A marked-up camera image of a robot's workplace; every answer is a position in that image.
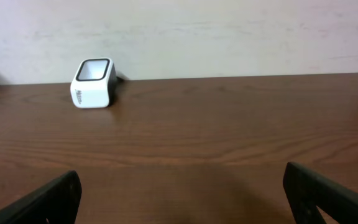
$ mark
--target logo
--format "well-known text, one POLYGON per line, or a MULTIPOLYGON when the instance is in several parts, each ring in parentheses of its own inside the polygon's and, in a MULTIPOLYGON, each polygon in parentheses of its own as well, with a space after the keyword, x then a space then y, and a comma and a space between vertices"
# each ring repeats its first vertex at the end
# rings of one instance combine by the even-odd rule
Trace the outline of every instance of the logo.
POLYGON ((81 90, 75 90, 75 94, 77 95, 78 103, 81 104, 81 102, 82 102, 82 92, 81 92, 81 90))

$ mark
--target wooden table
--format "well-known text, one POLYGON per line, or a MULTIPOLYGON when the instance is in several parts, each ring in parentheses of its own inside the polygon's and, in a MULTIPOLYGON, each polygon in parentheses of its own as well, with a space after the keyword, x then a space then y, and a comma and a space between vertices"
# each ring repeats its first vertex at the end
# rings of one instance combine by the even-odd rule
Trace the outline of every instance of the wooden table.
POLYGON ((0 208, 74 169, 77 223, 294 223, 288 161, 358 191, 358 73, 0 86, 0 208))

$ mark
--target white cube device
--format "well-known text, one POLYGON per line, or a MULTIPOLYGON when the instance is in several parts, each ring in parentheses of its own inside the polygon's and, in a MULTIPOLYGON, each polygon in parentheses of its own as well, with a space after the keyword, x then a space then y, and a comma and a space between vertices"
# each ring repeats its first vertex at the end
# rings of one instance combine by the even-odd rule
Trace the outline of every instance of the white cube device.
POLYGON ((110 58, 92 58, 81 62, 71 83, 73 103, 78 108, 102 108, 114 94, 116 70, 110 58))

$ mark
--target painted wall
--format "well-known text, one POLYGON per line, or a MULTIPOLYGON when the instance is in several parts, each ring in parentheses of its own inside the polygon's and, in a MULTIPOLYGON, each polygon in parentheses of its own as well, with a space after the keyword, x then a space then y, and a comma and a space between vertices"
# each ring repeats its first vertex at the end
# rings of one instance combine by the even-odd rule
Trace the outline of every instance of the painted wall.
POLYGON ((354 0, 0 0, 0 83, 358 72, 354 0))

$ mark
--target white wall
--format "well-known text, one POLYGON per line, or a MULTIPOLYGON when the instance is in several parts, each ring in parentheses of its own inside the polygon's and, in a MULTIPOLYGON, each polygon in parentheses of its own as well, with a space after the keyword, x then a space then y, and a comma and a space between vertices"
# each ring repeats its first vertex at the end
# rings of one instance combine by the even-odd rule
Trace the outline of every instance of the white wall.
POLYGON ((0 0, 0 82, 103 56, 130 79, 358 72, 358 1, 0 0))

